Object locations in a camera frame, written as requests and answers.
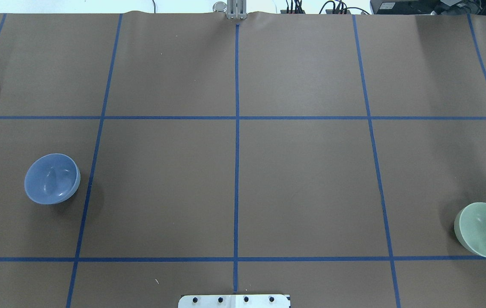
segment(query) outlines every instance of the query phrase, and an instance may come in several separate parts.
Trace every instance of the black device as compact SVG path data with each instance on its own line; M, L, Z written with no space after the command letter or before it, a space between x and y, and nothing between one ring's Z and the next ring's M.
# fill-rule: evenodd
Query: black device
M370 8L380 15L486 15L486 0L370 0Z

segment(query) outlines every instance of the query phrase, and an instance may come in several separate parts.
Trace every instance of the electrical wire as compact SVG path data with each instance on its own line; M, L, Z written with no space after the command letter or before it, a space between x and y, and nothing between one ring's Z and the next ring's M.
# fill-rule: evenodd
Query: electrical wire
M369 12L363 10L362 8L356 8L355 6L351 6L350 8L348 8L348 7L345 8L346 11L349 10L349 9L358 9L358 10L363 11L366 15L370 15Z
M347 13L347 11L344 11L344 7L347 7L345 5L345 3L343 1L340 1L338 3L338 6L336 6L336 10L334 12L332 12L333 14L337 13L337 14L345 14Z
M300 0L294 0L294 13L295 14L303 14L302 12L302 4Z
M323 4L323 7L321 8L321 10L319 11L319 14L321 14L323 12L323 8L325 8L325 6L327 6L327 4L329 4L330 2L332 2L332 9L335 10L336 9L336 2L334 2L333 0L328 0L327 2L325 2Z
M275 13L277 14L279 12L279 10L277 9L277 4L275 2L275 0L271 0L275 6Z

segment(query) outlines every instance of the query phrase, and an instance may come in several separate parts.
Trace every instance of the grid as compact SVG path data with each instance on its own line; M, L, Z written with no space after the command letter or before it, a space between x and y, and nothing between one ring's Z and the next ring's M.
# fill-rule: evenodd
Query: grid
M3 14L0 22L0 33L2 31L6 14ZM366 84L366 72L364 71L364 65L361 55L361 47L358 35L358 24L356 23L355 16L352 17L352 23L355 35L355 44L358 53L358 64L360 69L360 78L362 82L362 91L364 96L364 103L366 107L366 116L244 116L239 112L239 32L241 31L241 25L235 25L235 116L148 116L148 115L106 115L106 108L108 103L108 95L110 91L110 84L112 74L114 71L114 64L116 60L116 51L119 40L119 33L121 31L123 14L119 15L117 32L114 40L110 68L108 72L106 90L104 93L104 101L102 105L100 116L53 116L53 115L0 115L0 119L95 119L99 120L98 134L96 135L96 143L94 147L94 154L92 157L92 166L90 169L88 186L86 188L86 197L84 202L83 215L81 218L80 232L77 240L77 248L74 257L72 258L40 258L40 257L0 257L0 262L58 262L58 263L73 263L72 275L69 285L69 292L66 301L66 306L71 306L71 300L73 296L73 289L76 284L77 267L79 263L93 262L93 263L126 263L126 262L157 262L157 263L178 263L178 262L231 262L233 263L233 292L239 292L239 262L317 262L317 261L383 261L389 262L391 267L392 283L394 288L395 303L398 308L401 307L401 300L399 297L399 285L397 283L397 273L395 262L396 261L447 261L447 260L484 260L484 258L472 255L437 255L437 256L397 256L394 255L392 250L390 228L388 223L388 211L386 209L384 189L382 186L382 174L380 172L380 163L378 160L378 152L376 150L376 139L374 135L373 124L374 121L381 120L401 120L401 121L419 121L419 120L486 120L486 116L478 117L454 117L454 116L373 116L370 111L370 102L368 99L368 91ZM468 24L470 27L474 47L476 49L477 59L481 66L481 70L486 81L486 68L484 66L481 52L478 47L477 38L474 31L474 26L471 17L468 15ZM146 258L146 257L128 257L128 258L87 258L81 257L81 244L83 240L84 229L86 225L86 217L89 208L90 196L92 193L92 183L94 180L94 171L96 168L96 162L98 158L98 150L100 148L100 139L102 135L102 128L104 121L113 121L116 119L129 119L129 120L170 120L170 119L190 119L190 120L231 120L235 122L235 179L233 180L235 195L233 197L233 257L173 257L173 258ZM386 245L388 248L388 256L378 257L240 257L239 256L239 153L240 153L240 122L241 121L259 121L259 120L362 120L367 121L368 129L370 133L371 149L374 158L374 166L376 169L376 181L378 184L378 190L380 192L380 200L382 205L382 215L384 220L384 228L386 234Z

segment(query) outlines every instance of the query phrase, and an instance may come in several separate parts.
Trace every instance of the white metal plate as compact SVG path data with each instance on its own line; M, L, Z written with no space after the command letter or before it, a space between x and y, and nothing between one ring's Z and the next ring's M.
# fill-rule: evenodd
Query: white metal plate
M182 296L178 308L290 308L282 294Z

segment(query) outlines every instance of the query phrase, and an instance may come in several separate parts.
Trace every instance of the blue bowl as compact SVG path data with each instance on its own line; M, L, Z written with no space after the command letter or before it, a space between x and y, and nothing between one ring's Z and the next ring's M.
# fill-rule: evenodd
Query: blue bowl
M81 173L64 154L49 154L36 160L24 179L26 195L39 204L57 204L69 199L79 187Z

